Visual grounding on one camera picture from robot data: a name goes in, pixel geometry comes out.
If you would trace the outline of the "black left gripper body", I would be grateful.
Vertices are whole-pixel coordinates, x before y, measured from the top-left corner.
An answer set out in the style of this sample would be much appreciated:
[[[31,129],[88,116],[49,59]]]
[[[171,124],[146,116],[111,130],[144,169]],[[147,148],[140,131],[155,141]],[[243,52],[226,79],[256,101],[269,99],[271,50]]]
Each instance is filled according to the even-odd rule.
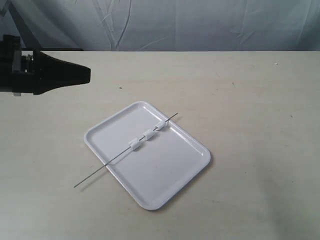
[[[13,93],[34,92],[33,56],[22,55],[21,38],[4,34],[0,40],[0,91]]]

